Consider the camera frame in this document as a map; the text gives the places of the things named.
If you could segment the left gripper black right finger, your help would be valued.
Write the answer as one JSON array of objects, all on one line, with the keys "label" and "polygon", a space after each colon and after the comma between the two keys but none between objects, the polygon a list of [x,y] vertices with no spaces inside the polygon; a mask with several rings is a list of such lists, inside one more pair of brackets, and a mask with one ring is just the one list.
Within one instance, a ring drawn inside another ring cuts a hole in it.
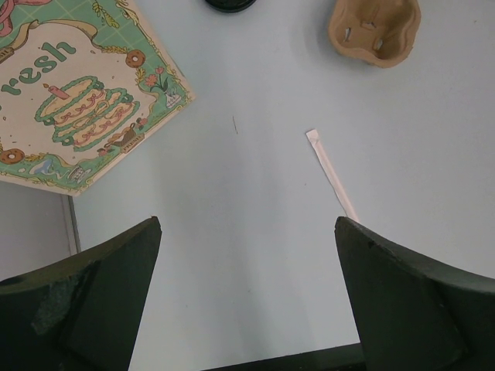
[{"label": "left gripper black right finger", "polygon": [[335,239],[369,370],[492,370],[494,280],[340,217]]}]

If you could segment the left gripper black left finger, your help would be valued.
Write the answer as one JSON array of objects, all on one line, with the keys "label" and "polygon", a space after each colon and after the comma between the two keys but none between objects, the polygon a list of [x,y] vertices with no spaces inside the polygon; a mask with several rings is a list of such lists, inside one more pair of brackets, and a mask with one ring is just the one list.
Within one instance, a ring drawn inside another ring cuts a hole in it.
[{"label": "left gripper black left finger", "polygon": [[159,255],[153,216],[1,282],[3,370],[127,370]]}]

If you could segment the black plastic cup lid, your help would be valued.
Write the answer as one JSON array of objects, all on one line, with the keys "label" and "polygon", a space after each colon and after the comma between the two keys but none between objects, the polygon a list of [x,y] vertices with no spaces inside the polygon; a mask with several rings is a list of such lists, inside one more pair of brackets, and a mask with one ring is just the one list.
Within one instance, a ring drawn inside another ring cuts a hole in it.
[{"label": "black plastic cup lid", "polygon": [[255,2],[256,0],[206,0],[212,9],[224,13],[242,12]]}]

